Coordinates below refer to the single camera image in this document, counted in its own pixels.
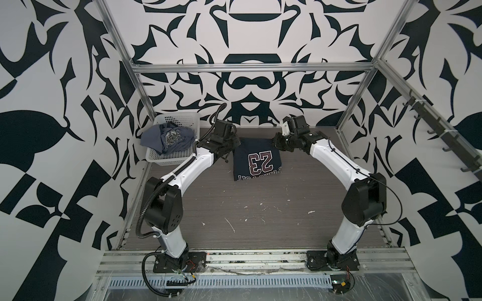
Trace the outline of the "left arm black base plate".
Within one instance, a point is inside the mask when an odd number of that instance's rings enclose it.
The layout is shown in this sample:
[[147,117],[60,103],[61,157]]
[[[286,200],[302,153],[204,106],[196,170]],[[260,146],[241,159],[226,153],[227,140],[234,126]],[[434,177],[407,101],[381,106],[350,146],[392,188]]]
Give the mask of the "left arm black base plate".
[[177,270],[188,273],[196,272],[199,268],[204,268],[207,261],[206,252],[186,251],[179,258],[173,258],[164,253],[155,257],[154,273],[170,273]]

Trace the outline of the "navy tank top red trim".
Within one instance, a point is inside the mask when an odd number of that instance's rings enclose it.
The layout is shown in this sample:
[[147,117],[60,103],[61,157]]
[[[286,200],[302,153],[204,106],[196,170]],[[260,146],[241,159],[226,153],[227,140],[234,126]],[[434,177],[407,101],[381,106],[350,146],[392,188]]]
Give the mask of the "navy tank top red trim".
[[271,139],[241,137],[233,150],[233,179],[244,181],[282,172],[280,151]]

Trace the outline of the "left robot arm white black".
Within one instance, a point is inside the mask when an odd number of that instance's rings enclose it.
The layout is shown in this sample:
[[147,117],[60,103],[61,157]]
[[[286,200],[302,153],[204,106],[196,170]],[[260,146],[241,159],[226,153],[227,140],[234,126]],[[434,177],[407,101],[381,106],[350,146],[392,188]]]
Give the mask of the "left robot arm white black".
[[210,130],[196,142],[193,154],[162,178],[146,183],[135,234],[139,239],[156,238],[164,251],[154,255],[172,269],[183,269],[188,261],[188,243],[180,223],[183,218],[182,197],[202,173],[240,145],[236,126],[216,120]]

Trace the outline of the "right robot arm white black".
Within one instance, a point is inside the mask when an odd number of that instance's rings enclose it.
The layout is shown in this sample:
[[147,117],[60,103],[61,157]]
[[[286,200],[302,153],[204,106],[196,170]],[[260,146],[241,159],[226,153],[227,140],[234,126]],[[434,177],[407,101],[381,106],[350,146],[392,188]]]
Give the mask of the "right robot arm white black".
[[304,151],[323,164],[344,185],[346,195],[341,204],[343,220],[328,242],[324,255],[309,255],[310,270],[341,270],[356,259],[356,248],[366,229],[387,209],[386,179],[371,174],[341,153],[324,133],[310,129],[305,117],[285,117],[282,132],[273,138],[280,151]]

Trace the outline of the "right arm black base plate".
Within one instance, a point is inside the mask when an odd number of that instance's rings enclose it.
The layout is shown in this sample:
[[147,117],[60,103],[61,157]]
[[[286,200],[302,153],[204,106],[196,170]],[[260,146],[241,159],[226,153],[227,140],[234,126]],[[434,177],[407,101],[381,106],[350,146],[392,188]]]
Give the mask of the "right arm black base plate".
[[306,266],[310,271],[359,271],[356,251],[340,255],[336,250],[306,252]]

